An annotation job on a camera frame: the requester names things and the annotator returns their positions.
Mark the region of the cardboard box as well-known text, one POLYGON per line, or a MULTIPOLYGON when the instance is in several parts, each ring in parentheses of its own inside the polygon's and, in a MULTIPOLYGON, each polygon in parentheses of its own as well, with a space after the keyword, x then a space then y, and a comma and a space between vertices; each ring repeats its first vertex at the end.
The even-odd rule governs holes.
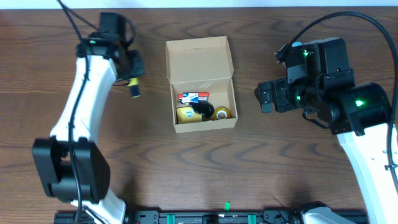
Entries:
POLYGON ((233 128, 238 112, 233 86, 233 62, 226 36, 200 39, 170 40, 165 45, 167 78, 170 84, 173 125, 176 133, 233 128), (178 95, 184 92, 207 92, 208 102, 214 109, 227 107, 230 119, 178 124, 177 108, 181 104, 178 95))

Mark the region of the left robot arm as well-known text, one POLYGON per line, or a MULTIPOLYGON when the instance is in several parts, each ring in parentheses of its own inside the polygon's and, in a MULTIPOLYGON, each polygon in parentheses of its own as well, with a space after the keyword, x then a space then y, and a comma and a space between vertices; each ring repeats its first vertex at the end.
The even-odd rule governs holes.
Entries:
POLYGON ((63 112, 46 139, 37 138, 32 156, 46 196, 77 207, 55 223, 132 223, 127 204, 110 189, 110 167, 98 148, 98 133, 111 88, 120 83, 139 96, 144 74, 130 20, 103 12, 99 25, 76 47, 76 73, 63 112))

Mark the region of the yellow highlighter marker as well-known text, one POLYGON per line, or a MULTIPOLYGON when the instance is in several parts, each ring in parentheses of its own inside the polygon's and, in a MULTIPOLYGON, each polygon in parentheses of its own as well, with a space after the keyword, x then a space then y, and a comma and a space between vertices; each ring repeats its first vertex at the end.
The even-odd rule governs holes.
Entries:
POLYGON ((141 94, 139 90, 139 79, 137 77, 129 79, 128 87, 131 94, 131 98, 140 97, 141 94))

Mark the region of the small white blue staple box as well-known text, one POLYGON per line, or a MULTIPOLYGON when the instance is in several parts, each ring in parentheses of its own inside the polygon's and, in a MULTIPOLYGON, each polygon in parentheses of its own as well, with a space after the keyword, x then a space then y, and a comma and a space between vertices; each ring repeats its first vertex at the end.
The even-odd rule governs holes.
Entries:
POLYGON ((199 93, 185 92, 182 93, 181 103, 198 103, 199 93))

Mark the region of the yellow tape roll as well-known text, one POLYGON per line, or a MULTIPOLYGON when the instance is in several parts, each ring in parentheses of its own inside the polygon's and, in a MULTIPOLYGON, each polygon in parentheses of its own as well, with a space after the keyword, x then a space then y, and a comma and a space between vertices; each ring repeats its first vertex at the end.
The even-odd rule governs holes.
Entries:
POLYGON ((213 120, 225 120, 225 119, 230 119, 231 117, 231 112, 227 107, 220 106, 217 109, 215 109, 215 112, 213 114, 213 120))

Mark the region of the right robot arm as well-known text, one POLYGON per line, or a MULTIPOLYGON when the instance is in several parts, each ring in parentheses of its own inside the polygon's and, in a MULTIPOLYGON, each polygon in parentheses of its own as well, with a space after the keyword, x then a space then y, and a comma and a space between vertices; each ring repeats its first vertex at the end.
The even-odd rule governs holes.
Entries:
POLYGON ((345 41, 338 37, 296 42, 284 63, 286 76, 258 84, 263 113, 302 109, 329 129, 348 156, 370 223, 397 222, 397 132, 392 108, 376 83, 357 85, 345 41))

